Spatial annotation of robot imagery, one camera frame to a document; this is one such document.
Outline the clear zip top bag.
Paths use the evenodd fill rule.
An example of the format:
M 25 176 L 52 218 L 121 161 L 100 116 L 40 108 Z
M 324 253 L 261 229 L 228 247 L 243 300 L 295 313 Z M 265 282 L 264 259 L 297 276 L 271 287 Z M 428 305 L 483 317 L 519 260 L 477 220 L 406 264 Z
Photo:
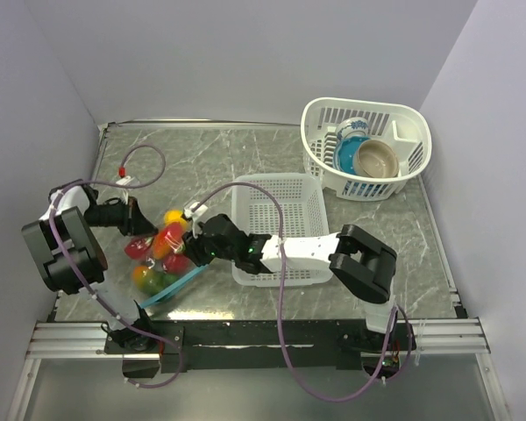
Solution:
M 147 309 L 177 295 L 207 267 L 197 267 L 185 255 L 182 235 L 189 222 L 181 210 L 169 210 L 155 235 L 133 238 L 124 253 L 136 262 L 131 272 L 135 288 L 145 297 L 139 305 Z

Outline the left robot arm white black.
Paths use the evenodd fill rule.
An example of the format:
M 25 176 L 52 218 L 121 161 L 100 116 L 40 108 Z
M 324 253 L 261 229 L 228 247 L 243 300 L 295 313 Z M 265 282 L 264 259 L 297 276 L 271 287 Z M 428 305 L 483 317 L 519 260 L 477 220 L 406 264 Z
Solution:
M 67 295 L 87 293 L 101 308 L 107 339 L 133 353 L 156 344 L 146 311 L 106 277 L 107 258 L 94 227 L 113 227 L 124 236 L 152 237 L 158 228 L 139 208 L 134 196 L 97 202 L 99 193 L 89 182 L 76 180 L 52 189 L 45 214 L 21 232 L 44 284 Z

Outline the orange green fake mango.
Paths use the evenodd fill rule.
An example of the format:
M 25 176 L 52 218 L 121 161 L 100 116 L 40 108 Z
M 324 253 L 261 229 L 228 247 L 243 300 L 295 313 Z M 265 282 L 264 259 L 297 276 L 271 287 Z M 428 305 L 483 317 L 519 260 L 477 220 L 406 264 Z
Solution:
M 164 275 L 147 266 L 136 266 L 131 278 L 137 289 L 148 296 L 157 295 L 166 288 Z

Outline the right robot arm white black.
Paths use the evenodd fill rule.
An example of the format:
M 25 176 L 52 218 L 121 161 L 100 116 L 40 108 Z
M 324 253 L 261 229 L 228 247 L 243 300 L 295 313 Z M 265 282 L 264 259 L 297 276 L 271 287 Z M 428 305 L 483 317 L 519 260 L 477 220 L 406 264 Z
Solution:
M 218 214 L 201 223 L 198 233 L 185 232 L 182 240 L 185 255 L 198 267 L 221 259 L 249 275 L 308 270 L 335 276 L 363 302 L 370 346 L 386 349 L 397 337 L 395 323 L 389 320 L 395 308 L 397 252 L 356 225 L 323 236 L 282 239 L 248 234 Z

